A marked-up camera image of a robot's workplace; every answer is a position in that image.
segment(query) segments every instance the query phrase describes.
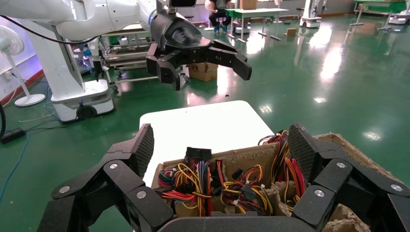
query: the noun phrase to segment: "power adapter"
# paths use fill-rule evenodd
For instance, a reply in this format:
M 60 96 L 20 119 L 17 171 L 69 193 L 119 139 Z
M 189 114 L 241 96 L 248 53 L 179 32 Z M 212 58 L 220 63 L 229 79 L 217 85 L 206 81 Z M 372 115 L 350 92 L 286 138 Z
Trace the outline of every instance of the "power adapter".
M 24 135 L 26 135 L 26 132 L 23 129 L 21 128 L 14 129 L 12 131 L 4 133 L 3 137 L 1 138 L 1 143 L 6 144 L 20 137 L 23 137 Z

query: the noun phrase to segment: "cardboard box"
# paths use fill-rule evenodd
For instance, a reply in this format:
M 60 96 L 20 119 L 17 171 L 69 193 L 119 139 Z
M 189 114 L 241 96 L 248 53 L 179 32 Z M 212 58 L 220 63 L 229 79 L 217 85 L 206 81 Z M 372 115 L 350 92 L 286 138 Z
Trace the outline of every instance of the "cardboard box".
M 325 140 L 339 144 L 344 151 L 346 151 L 349 156 L 356 162 L 359 162 L 363 166 L 369 167 L 382 175 L 392 178 L 400 183 L 402 183 L 397 178 L 393 177 L 390 172 L 384 170 L 369 157 L 363 154 L 356 147 L 347 142 L 340 134 L 328 133 L 319 136 L 315 136 L 320 140 Z M 255 164 L 260 164 L 264 167 L 264 179 L 263 183 L 266 185 L 267 193 L 269 199 L 271 200 L 272 206 L 275 210 L 276 216 L 290 216 L 291 213 L 285 203 L 284 199 L 284 189 L 285 182 L 271 183 L 271 177 L 268 175 L 270 173 L 271 165 L 273 162 L 273 155 L 277 150 L 277 144 L 267 144 L 249 148 L 243 148 L 238 150 L 231 150 L 221 153 L 213 154 L 213 159 L 209 161 L 209 166 L 211 169 L 215 168 L 214 159 L 223 160 L 223 171 L 226 175 L 228 181 L 233 181 L 231 174 L 240 167 L 243 170 L 253 167 Z M 177 164 L 183 162 L 183 159 L 168 161 L 160 163 L 157 166 L 156 174 L 152 182 L 152 188 L 157 188 L 158 185 L 158 174 L 161 170 L 174 168 Z M 293 198 L 295 195 L 294 185 L 290 184 L 287 192 L 287 199 Z M 223 213 L 238 213 L 235 206 L 226 206 L 220 202 L 219 197 L 214 197 L 212 199 L 215 211 L 220 211 Z M 176 203 L 176 214 L 178 217 L 195 217 L 197 216 L 197 209 L 187 209 L 181 204 Z M 322 232 L 369 232 L 369 226 L 363 223 L 349 208 L 338 205 L 334 213 L 329 218 L 326 226 L 323 228 Z
M 209 81 L 217 78 L 218 65 L 212 63 L 190 64 L 189 67 L 190 78 L 195 78 L 203 81 Z
M 257 0 L 241 0 L 239 8 L 243 10 L 255 10 Z
M 288 28 L 286 33 L 283 33 L 286 36 L 296 36 L 296 28 Z

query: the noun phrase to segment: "wire bundle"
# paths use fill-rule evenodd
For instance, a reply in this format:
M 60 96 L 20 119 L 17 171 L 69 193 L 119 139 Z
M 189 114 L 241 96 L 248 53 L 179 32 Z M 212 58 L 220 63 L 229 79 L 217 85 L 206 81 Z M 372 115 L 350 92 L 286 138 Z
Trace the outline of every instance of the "wire bundle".
M 289 132 L 287 130 L 282 130 L 276 135 L 268 135 L 262 138 L 258 142 L 258 145 L 278 143 L 278 149 L 272 163 L 272 182 L 282 181 L 284 176 L 284 179 L 286 181 L 284 201 L 287 204 L 288 209 L 290 211 L 293 211 L 293 207 L 305 193 L 306 183 L 302 172 L 297 166 L 296 159 L 290 157 L 288 135 Z M 296 195 L 292 200 L 287 200 L 286 195 L 289 189 L 289 181 L 291 180 L 290 176 L 295 182 Z
M 264 185 L 261 184 L 264 177 L 261 165 L 249 168 L 242 174 L 240 181 L 234 182 L 227 182 L 225 180 L 225 176 L 222 174 L 221 160 L 216 160 L 216 166 L 219 180 L 222 184 L 220 200 L 223 204 L 235 205 L 242 214 L 247 211 L 256 211 L 260 216 L 273 215 L 272 204 L 269 201 Z
M 163 198 L 182 202 L 188 209 L 198 208 L 198 216 L 201 217 L 210 216 L 213 211 L 211 180 L 208 162 L 199 161 L 191 163 L 191 167 L 180 163 L 177 168 L 161 171 L 158 183 L 162 187 L 173 188 L 164 192 Z
M 296 195 L 293 197 L 293 200 L 286 200 L 286 194 L 289 188 L 289 173 L 292 176 L 292 179 L 295 182 Z M 286 178 L 286 187 L 284 200 L 287 204 L 289 211 L 293 211 L 294 205 L 300 200 L 302 195 L 305 193 L 305 179 L 303 178 L 302 172 L 296 164 L 295 158 L 285 158 L 285 178 Z
M 259 140 L 258 145 L 278 143 L 278 149 L 275 154 L 275 158 L 272 163 L 271 175 L 272 182 L 282 180 L 283 176 L 283 165 L 285 163 L 285 158 L 290 155 L 289 145 L 288 145 L 288 135 L 287 130 L 282 130 L 275 135 L 268 135 L 261 140 Z

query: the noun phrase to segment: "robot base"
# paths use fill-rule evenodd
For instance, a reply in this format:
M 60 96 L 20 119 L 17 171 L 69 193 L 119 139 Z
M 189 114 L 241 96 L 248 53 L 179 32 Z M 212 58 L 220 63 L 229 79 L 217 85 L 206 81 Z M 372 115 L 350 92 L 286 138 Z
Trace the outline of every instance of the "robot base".
M 108 90 L 106 80 L 85 82 L 85 92 L 75 96 L 64 98 L 51 97 L 51 102 L 62 122 L 82 119 L 78 116 L 79 108 L 88 107 L 91 110 L 90 117 L 106 114 L 114 110 L 111 93 Z
M 320 27 L 320 21 L 318 19 L 321 19 L 321 17 L 315 17 L 315 18 L 301 18 L 299 25 L 301 27 L 305 28 L 318 28 Z
M 404 16 L 393 16 L 390 18 L 389 23 L 391 24 L 399 24 L 399 25 L 404 25 L 408 24 L 410 22 L 410 15 L 404 15 Z

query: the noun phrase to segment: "person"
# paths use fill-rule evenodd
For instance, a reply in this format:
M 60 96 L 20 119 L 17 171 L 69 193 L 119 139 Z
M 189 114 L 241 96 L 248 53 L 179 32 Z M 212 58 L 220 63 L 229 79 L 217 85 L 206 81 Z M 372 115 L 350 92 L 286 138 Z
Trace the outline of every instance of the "person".
M 211 4 L 213 5 L 213 9 L 211 14 L 209 15 L 209 21 L 211 22 L 212 26 L 214 27 L 214 32 L 218 31 L 219 24 L 217 22 L 217 18 L 225 17 L 226 20 L 222 22 L 222 30 L 228 31 L 228 25 L 231 23 L 232 18 L 226 15 L 226 7 L 232 9 L 234 4 L 231 0 L 210 0 Z

